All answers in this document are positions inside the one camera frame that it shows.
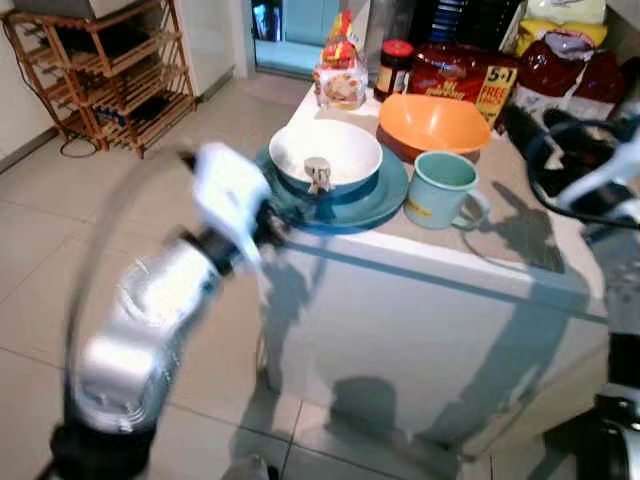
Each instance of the countertop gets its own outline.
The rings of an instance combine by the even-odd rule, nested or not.
[[[311,89],[290,122],[311,118],[340,118],[371,131],[377,127],[380,102],[368,92],[367,101],[347,113],[319,109]],[[382,248],[413,258],[412,268],[420,268],[419,259],[447,266],[443,276],[456,281],[476,282],[486,273],[501,278],[496,288],[526,297],[535,284],[578,292],[589,297],[587,311],[605,315],[603,280],[600,269],[582,240],[582,225],[568,218],[544,212],[537,205],[526,183],[523,159],[508,141],[493,138],[480,152],[477,164],[479,190],[493,204],[489,222],[478,230],[463,234],[454,228],[432,231],[411,223],[402,209],[387,223],[371,230],[349,235],[333,235],[328,244],[322,235],[298,232],[293,241],[301,246],[341,251],[358,255],[359,247]],[[411,175],[413,167],[407,165]],[[473,270],[474,275],[465,275]]]

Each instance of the red package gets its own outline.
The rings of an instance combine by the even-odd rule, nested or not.
[[[367,70],[353,40],[351,10],[338,14],[313,70],[318,105],[353,110],[365,100]]]
[[[416,52],[408,93],[473,102],[493,126],[518,75],[518,62],[453,44],[427,44]]]
[[[563,42],[558,32],[533,42],[520,62],[513,102],[541,124],[542,114],[550,108],[581,119],[604,120],[627,88],[612,52],[590,46],[580,50]]]

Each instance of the yellow bag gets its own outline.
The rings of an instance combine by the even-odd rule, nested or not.
[[[567,22],[558,25],[549,20],[526,19],[520,22],[515,56],[521,57],[529,45],[542,39],[547,32],[564,32],[584,38],[593,48],[600,46],[607,36],[607,27],[592,23]]]

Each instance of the doorway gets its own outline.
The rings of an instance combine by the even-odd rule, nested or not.
[[[311,77],[340,0],[252,0],[256,68]]]

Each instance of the kitchen island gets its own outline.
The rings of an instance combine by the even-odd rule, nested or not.
[[[375,131],[368,98],[339,119]],[[291,122],[312,118],[327,112],[311,90]],[[536,204],[508,140],[492,139],[477,166],[493,204],[477,231],[424,230],[401,209],[352,234],[296,231],[266,261],[274,389],[472,457],[590,408],[607,328],[581,225]]]

